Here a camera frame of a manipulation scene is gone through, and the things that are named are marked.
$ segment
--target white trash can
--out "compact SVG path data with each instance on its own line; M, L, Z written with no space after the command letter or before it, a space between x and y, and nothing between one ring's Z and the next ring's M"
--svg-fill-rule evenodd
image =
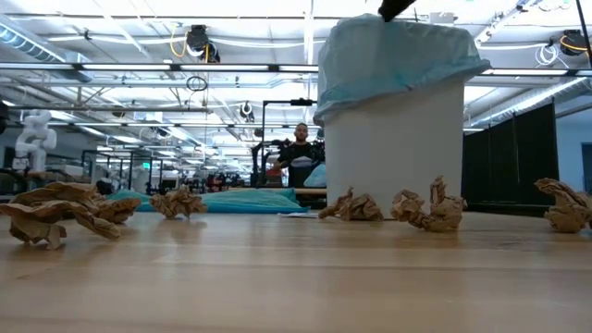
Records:
M411 92L375 97L325 117L327 201L350 186L370 194L385 217L393 196L444 176L448 195L461 194L464 81L445 80Z

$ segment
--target man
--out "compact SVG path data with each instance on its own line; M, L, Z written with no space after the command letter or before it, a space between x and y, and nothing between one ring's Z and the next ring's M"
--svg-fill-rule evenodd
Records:
M320 162L322 156L315 151L313 145L306 141L308 138L308 126L298 124L294 131L296 142L284 149L274 163L274 170L279 171L283 167L288 168L288 186L303 187L304 181L315 168L315 163Z

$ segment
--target blue tarp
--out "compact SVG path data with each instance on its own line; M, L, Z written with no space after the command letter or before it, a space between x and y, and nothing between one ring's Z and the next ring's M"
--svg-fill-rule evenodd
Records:
M294 189L223 191L202 194L201 197L203 203L207 204L208 213L289 214L309 211L309 208L300 207L296 201ZM109 199L113 200L123 198L139 198L142 200L142 204L136 211L154 212L148 195L123 190L109 196Z

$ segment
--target black t-shirt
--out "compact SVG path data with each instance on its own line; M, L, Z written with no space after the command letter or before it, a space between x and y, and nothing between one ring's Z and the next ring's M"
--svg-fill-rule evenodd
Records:
M279 163L287 162L288 165L288 186L304 187L304 181L313 172L315 163L318 162L313 145L310 143L293 143L277 158Z

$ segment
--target wooden tabletop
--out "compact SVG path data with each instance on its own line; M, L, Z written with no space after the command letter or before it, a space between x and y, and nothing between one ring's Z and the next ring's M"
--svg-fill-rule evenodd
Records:
M0 331L590 332L592 235L465 214L397 222L139 213L119 241L66 222L25 246L0 217Z

